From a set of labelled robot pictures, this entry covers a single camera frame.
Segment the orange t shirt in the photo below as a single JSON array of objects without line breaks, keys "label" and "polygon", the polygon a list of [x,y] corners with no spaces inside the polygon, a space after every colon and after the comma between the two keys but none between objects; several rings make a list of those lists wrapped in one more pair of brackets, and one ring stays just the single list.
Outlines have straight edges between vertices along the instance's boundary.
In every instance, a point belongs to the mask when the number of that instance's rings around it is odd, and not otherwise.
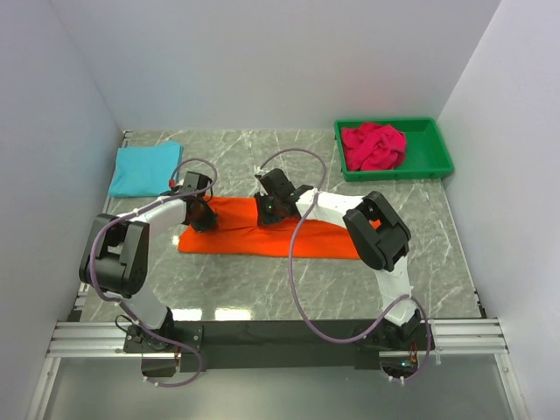
[{"label": "orange t shirt", "polygon": [[[256,202],[250,198],[214,197],[210,207],[218,214],[214,231],[198,233],[188,227],[178,239],[184,254],[249,255],[286,257],[296,219],[257,225]],[[293,255],[296,258],[357,260],[358,253],[343,227],[306,220],[299,230]]]}]

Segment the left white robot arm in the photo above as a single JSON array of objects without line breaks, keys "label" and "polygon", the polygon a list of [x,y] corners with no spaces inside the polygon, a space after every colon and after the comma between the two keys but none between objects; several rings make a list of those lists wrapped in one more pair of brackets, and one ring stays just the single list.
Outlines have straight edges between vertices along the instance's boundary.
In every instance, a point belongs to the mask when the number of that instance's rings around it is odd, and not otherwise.
[{"label": "left white robot arm", "polygon": [[170,190],[126,219],[101,213],[94,218],[80,261],[79,278],[96,285],[109,301],[125,304],[131,323],[126,333],[133,342],[155,352],[169,349],[177,338],[170,308],[145,285],[150,240],[175,225],[197,232],[217,228],[217,213],[206,193],[214,181],[205,174],[188,171],[181,184],[173,179]]}]

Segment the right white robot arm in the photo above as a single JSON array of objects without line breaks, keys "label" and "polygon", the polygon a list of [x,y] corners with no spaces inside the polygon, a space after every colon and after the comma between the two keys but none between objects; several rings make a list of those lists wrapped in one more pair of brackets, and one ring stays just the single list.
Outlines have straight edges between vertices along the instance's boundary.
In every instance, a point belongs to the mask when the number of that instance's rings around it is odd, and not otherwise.
[{"label": "right white robot arm", "polygon": [[[431,346],[427,315],[412,297],[408,275],[410,229],[379,192],[347,196],[322,192],[311,185],[295,187],[280,169],[258,175],[265,193],[256,193],[257,222],[269,226],[298,219],[288,246],[288,277],[294,303],[303,321],[323,340],[349,344],[372,338],[390,350],[413,350],[424,333]],[[335,339],[321,332],[305,315],[293,279],[293,256],[300,230],[307,221],[320,221],[344,228],[358,257],[374,271],[383,310],[364,332],[348,339]]]}]

